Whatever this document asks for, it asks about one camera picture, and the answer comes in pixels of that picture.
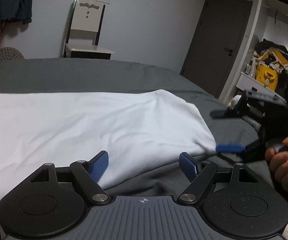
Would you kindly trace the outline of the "person's right hand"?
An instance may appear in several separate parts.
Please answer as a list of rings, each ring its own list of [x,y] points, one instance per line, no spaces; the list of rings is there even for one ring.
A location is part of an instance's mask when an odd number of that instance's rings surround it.
[[[288,147],[288,137],[282,144]],[[269,169],[273,173],[274,181],[288,192],[288,152],[277,152],[270,147],[265,152],[265,159],[269,162]]]

